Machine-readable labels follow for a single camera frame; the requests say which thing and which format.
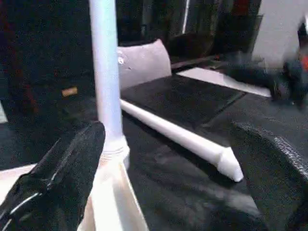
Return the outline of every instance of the white wall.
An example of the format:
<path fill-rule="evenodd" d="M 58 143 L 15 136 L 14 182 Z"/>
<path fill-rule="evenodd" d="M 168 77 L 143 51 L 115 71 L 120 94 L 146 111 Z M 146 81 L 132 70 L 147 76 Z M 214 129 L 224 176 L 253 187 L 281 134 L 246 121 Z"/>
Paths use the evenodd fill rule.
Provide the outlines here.
<path fill-rule="evenodd" d="M 308 12 L 308 0 L 263 0 L 259 14 L 263 20 L 253 55 L 282 62 L 286 54 L 298 49 L 297 28 Z"/>

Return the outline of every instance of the black object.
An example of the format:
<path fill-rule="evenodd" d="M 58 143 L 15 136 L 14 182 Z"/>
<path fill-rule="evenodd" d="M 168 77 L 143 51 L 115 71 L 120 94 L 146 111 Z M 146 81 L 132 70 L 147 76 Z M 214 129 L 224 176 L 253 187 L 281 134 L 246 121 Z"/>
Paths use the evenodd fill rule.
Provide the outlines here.
<path fill-rule="evenodd" d="M 238 55 L 224 73 L 237 81 L 268 88 L 273 100 L 291 100 L 299 107 L 303 107 L 308 93 L 308 72 L 298 59 L 286 61 L 283 70 L 270 70 Z"/>
<path fill-rule="evenodd" d="M 300 45 L 308 43 L 308 14 L 304 17 L 301 24 L 299 25 L 297 35 Z"/>
<path fill-rule="evenodd" d="M 306 130 L 258 119 L 233 123 L 232 149 L 251 195 L 273 231 L 308 230 Z"/>
<path fill-rule="evenodd" d="M 291 91 L 290 98 L 298 106 L 302 106 L 308 93 L 308 71 L 303 68 L 298 59 L 285 62 L 283 68 L 288 77 Z"/>
<path fill-rule="evenodd" d="M 268 88 L 274 100 L 290 98 L 289 81 L 283 71 L 271 71 L 249 63 L 230 63 L 225 74 L 235 80 Z"/>
<path fill-rule="evenodd" d="M 0 206 L 0 230 L 76 231 L 104 139 L 100 122 L 83 125 L 60 138 L 9 191 Z"/>
<path fill-rule="evenodd" d="M 252 52 L 262 17 L 260 15 L 222 15 L 211 54 Z"/>

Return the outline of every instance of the red object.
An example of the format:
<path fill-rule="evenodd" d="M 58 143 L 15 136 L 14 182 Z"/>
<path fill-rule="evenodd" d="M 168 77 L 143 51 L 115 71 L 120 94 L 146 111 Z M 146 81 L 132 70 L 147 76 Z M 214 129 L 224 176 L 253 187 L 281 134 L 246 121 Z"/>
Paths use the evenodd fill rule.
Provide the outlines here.
<path fill-rule="evenodd" d="M 308 71 L 308 55 L 304 56 L 302 59 L 303 67 L 306 71 Z"/>
<path fill-rule="evenodd" d="M 233 5 L 233 15 L 248 15 L 250 0 L 235 0 Z"/>

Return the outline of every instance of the white pipe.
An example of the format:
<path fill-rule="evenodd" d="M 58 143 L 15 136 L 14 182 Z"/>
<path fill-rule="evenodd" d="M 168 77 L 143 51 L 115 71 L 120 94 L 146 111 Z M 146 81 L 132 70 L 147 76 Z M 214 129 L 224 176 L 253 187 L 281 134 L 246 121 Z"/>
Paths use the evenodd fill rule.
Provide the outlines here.
<path fill-rule="evenodd" d="M 189 11 L 189 5 L 190 0 L 185 1 L 185 10 L 184 10 L 184 19 L 183 19 L 183 25 L 182 25 L 182 34 L 185 34 L 186 32 L 186 25 L 187 25 L 187 18 L 188 18 L 188 11 Z"/>
<path fill-rule="evenodd" d="M 115 0 L 89 0 L 95 90 L 99 120 L 105 125 L 106 141 L 123 137 Z"/>
<path fill-rule="evenodd" d="M 124 100 L 121 100 L 121 107 L 142 123 L 213 164 L 223 175 L 235 182 L 243 179 L 241 167 L 231 148 L 222 147 Z"/>

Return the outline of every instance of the black mat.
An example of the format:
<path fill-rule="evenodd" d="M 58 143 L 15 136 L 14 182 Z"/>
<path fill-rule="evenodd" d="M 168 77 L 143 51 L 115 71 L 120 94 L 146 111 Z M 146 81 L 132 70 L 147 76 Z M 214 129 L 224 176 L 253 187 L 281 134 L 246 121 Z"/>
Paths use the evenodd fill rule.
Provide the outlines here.
<path fill-rule="evenodd" d="M 0 125 L 0 170 L 35 163 L 77 120 L 96 119 L 93 98 L 46 107 L 42 118 Z M 265 231 L 246 182 L 234 183 L 203 159 L 123 113 L 128 175 L 152 231 Z"/>
<path fill-rule="evenodd" d="M 223 146 L 228 141 L 200 129 L 244 92 L 174 75 L 137 85 L 121 92 L 122 99 Z"/>

